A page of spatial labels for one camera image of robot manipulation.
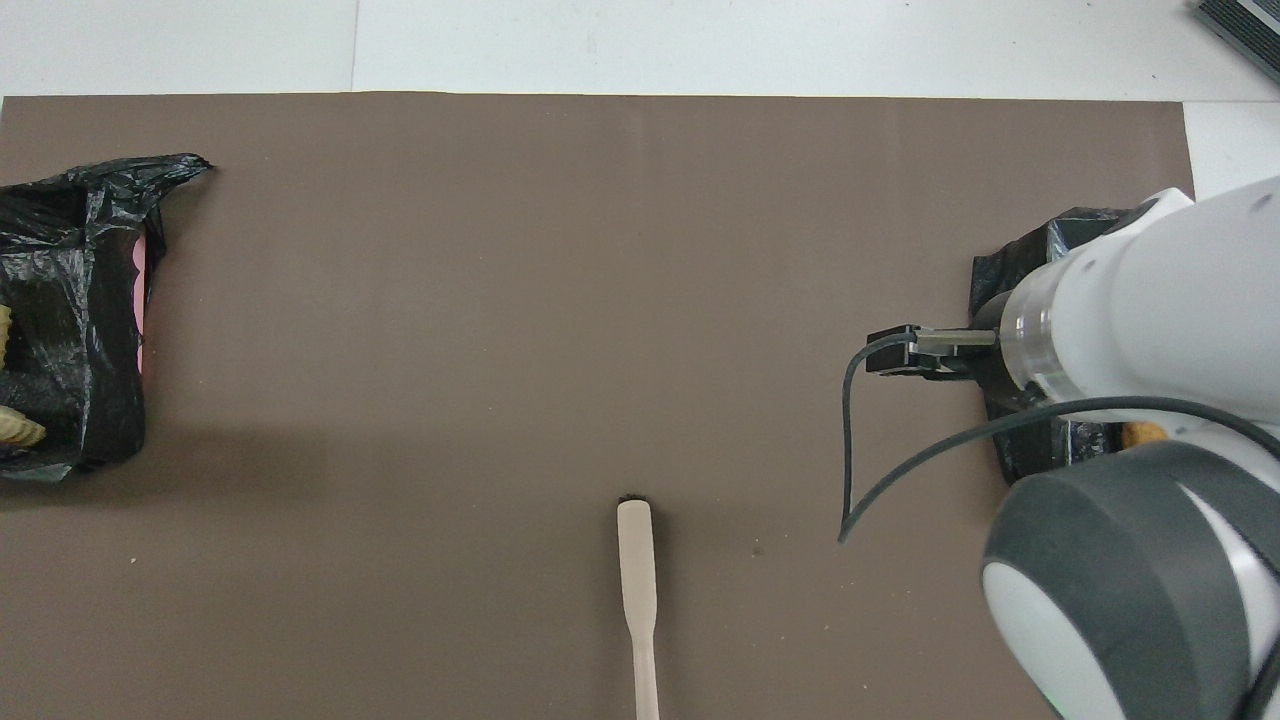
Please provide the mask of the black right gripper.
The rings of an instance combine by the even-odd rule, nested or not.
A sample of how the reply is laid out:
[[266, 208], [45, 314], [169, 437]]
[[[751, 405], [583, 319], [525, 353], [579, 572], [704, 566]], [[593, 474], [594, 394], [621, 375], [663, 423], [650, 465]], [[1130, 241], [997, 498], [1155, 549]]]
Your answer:
[[[910, 334], [919, 325], [895, 325], [867, 336], [867, 343]], [[933, 382], [975, 382], [983, 387], [996, 387], [1004, 382], [1004, 361], [998, 350], [964, 350], [957, 354], [919, 354], [914, 340], [887, 345], [876, 350], [865, 360], [865, 372], [876, 375], [920, 375]]]

